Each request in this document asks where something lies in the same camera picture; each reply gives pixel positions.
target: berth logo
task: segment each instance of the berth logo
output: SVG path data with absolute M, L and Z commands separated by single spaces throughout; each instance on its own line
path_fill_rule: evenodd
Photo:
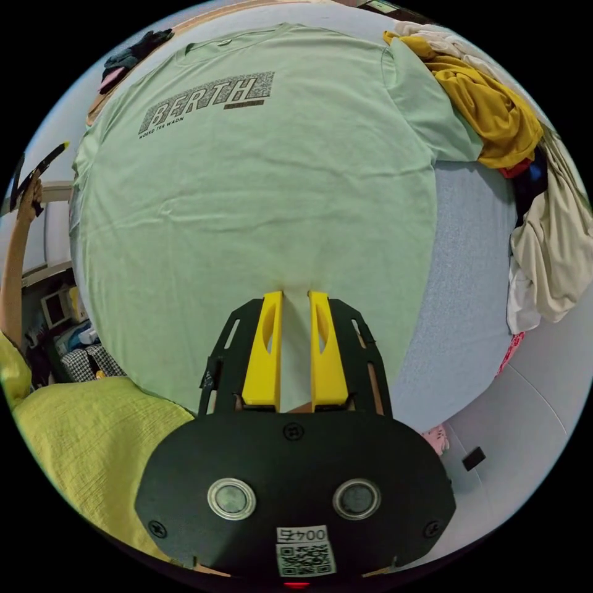
M 148 109 L 140 129 L 139 138 L 183 122 L 186 116 L 206 107 L 222 106 L 223 109 L 238 109 L 264 104 L 270 96 L 274 72 L 258 72 L 233 76 L 195 86 L 177 93 Z

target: blue mattress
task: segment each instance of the blue mattress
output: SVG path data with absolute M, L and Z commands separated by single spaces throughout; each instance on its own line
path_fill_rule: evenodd
M 216 3 L 209 8 L 216 8 Z M 157 50 L 116 94 L 187 43 L 249 28 L 300 23 L 383 43 L 382 33 L 391 28 L 391 20 L 354 10 L 337 4 L 286 4 L 220 17 Z M 395 417 L 418 431 L 440 424 L 483 393 L 510 343 L 506 322 L 509 236 L 516 221 L 511 186 L 499 172 L 478 163 L 437 163 L 435 174 L 438 218 L 431 273 L 403 366 L 397 377 L 388 377 Z M 81 297 L 88 303 L 76 196 L 71 209 L 74 273 Z M 283 401 L 282 411 L 300 403 L 304 402 Z

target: white garment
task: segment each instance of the white garment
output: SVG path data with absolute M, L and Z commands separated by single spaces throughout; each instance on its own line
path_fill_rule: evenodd
M 513 335 L 536 328 L 542 316 L 537 312 L 534 284 L 525 276 L 514 255 L 508 272 L 507 324 Z
M 496 63 L 488 54 L 484 53 L 467 39 L 460 37 L 445 27 L 438 25 L 419 25 L 418 23 L 404 20 L 396 20 L 393 31 L 399 37 L 422 37 L 439 54 L 456 57 L 479 72 L 494 78 L 494 80 L 505 85 L 524 99 L 542 124 L 552 130 L 554 129 L 552 123 L 537 103 L 528 95 L 527 91 L 500 64 Z

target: houndstooth fabric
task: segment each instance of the houndstooth fabric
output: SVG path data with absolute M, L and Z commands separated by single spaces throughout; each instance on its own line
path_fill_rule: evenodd
M 125 373 L 121 367 L 115 362 L 113 357 L 107 353 L 101 344 L 89 346 L 86 351 L 95 359 L 106 377 L 125 377 Z
M 61 362 L 74 382 L 84 383 L 96 379 L 89 357 L 92 357 L 92 360 L 105 373 L 106 377 L 125 377 L 121 367 L 107 353 L 105 348 L 100 344 L 96 344 L 87 348 L 77 348 L 62 357 Z

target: person's arm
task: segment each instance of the person's arm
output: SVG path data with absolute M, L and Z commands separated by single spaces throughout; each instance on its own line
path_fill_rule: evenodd
M 17 220 L 8 244 L 2 284 L 0 285 L 0 331 L 17 348 L 22 346 L 23 263 L 29 228 L 35 220 L 33 201 L 41 201 L 41 183 L 37 172 L 35 172 L 19 206 Z

